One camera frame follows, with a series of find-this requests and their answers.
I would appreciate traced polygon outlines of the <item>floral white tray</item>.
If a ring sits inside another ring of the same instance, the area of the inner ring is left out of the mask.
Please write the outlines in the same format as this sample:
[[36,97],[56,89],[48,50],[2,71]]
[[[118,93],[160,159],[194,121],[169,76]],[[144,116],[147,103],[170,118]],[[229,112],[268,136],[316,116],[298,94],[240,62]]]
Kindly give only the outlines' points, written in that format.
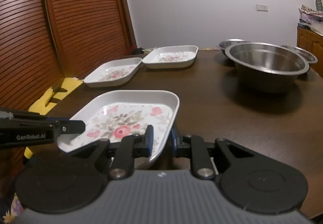
[[83,82],[90,88],[117,87],[126,84],[139,70],[141,58],[128,58],[103,63]]
[[195,61],[196,45],[164,46],[152,50],[142,62],[148,69],[183,69]]
[[107,138],[111,143],[120,142],[128,135],[144,134],[147,126],[152,125],[151,156],[135,162],[137,169],[147,169],[162,153],[179,106],[179,97],[166,90],[107,92],[94,98],[72,116],[72,120],[85,123],[84,133],[60,135],[57,145],[64,152],[71,152],[101,138]]

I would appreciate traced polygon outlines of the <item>small steel bowl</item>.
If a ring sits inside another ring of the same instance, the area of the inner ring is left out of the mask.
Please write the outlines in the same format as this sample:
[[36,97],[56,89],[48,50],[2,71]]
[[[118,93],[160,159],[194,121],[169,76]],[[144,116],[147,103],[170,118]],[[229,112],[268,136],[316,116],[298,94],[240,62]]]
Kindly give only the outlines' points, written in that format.
[[311,52],[305,49],[302,49],[297,46],[289,46],[289,45],[282,45],[281,47],[283,47],[285,50],[290,50],[291,52],[293,52],[293,54],[297,54],[298,56],[301,56],[309,63],[309,65],[312,65],[318,62],[318,58],[314,54],[312,54]]

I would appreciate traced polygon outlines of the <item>brown louvered wardrobe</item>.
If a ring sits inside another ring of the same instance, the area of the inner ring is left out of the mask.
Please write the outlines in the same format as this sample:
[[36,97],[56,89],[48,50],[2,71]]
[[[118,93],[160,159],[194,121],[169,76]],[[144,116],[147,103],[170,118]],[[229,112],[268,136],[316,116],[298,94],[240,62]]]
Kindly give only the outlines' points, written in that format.
[[27,110],[135,47],[126,0],[1,0],[1,106]]

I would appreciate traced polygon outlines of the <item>black cloth on bed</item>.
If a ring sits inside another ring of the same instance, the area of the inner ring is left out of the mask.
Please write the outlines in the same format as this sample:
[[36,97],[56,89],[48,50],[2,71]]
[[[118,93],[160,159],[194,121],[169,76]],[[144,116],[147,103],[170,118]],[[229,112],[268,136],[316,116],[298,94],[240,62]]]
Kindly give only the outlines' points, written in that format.
[[144,53],[143,48],[135,48],[132,50],[131,55],[138,55],[138,54],[143,54],[143,53]]

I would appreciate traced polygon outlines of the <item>stack of folded fabrics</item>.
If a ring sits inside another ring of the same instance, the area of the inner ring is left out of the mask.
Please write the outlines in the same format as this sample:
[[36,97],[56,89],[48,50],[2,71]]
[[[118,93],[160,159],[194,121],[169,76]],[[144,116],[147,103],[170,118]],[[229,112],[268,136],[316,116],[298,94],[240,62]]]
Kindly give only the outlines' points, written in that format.
[[299,21],[308,25],[322,23],[322,12],[313,10],[306,5],[299,7]]

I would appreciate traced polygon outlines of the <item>large steel bowl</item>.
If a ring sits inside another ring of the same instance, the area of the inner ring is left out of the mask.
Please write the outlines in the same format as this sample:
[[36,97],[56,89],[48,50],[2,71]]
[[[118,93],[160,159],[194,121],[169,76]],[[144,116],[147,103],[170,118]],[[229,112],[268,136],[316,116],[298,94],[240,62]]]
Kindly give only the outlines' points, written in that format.
[[261,42],[230,45],[226,56],[235,63],[239,79],[265,90],[283,90],[309,71],[307,60],[283,46]]

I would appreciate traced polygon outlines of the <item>white wall switch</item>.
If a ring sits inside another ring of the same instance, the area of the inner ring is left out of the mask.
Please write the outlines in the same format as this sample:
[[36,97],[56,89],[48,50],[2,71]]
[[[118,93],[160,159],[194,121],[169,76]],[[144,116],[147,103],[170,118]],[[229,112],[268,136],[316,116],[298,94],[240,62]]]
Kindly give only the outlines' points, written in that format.
[[257,4],[256,5],[256,11],[267,12],[268,11],[268,6],[267,5],[262,5],[262,4]]

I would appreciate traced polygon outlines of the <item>floral bed quilt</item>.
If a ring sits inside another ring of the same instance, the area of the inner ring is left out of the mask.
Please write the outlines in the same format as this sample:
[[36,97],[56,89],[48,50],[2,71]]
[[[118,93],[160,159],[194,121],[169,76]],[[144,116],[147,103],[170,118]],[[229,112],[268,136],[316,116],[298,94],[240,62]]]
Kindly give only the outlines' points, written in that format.
[[12,223],[24,212],[16,193],[10,194],[6,198],[1,198],[1,223]]

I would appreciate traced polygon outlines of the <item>wooden sideboard cabinet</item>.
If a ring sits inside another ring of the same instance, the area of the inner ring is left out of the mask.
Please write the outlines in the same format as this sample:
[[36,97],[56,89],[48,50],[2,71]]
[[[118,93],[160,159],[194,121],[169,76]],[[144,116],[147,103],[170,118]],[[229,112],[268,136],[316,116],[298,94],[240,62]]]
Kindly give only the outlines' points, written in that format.
[[307,30],[301,27],[297,28],[297,46],[305,49],[316,56],[317,63],[314,63],[311,67],[322,77],[323,69],[323,43],[322,36],[314,33],[311,30]]

